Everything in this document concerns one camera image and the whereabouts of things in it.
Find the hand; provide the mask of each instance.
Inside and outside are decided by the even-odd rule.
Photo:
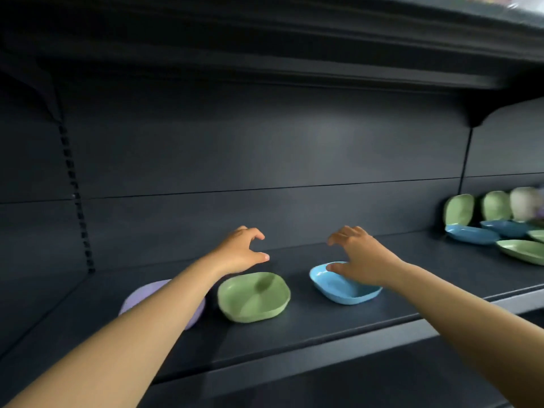
[[[257,263],[270,260],[268,254],[253,252],[249,249],[251,241],[255,238],[264,239],[264,235],[259,229],[240,226],[229,233],[226,239],[206,257],[213,260],[216,267],[220,269],[220,276],[243,272]]]
[[[327,244],[336,243],[344,248],[349,262],[331,263],[327,270],[360,283],[388,286],[395,271],[406,264],[359,226],[344,226],[331,234]]]

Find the forearm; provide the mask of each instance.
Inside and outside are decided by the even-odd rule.
[[[218,280],[204,257],[156,294],[91,336],[21,392],[9,407],[135,407]]]
[[[413,265],[392,289],[483,373],[516,408],[544,406],[544,330]]]

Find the blue plate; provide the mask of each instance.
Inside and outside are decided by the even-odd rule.
[[[381,286],[363,285],[334,272],[329,272],[326,269],[328,264],[313,267],[309,272],[309,277],[316,288],[331,301],[341,305],[356,305],[374,299],[381,292]]]
[[[455,240],[476,245],[492,245],[500,240],[500,235],[497,232],[479,227],[448,225],[445,227],[445,231]]]
[[[512,222],[512,220],[487,220],[480,222],[480,225],[512,239],[523,238],[527,232],[535,229],[534,226],[528,225],[527,223]]]

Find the person's left hand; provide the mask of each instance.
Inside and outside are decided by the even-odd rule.
[[[243,272],[257,263],[267,262],[270,257],[263,252],[253,252],[249,244],[255,238],[263,240],[262,232],[253,227],[240,226],[221,244],[206,255],[213,260],[224,275]]]

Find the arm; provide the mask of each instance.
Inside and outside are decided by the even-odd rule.
[[[329,238],[350,262],[329,270],[410,301],[516,408],[544,406],[544,329],[408,264],[359,226]]]
[[[72,350],[6,408],[136,407],[214,283],[269,259],[249,249],[254,238],[264,235],[239,227],[213,252]]]

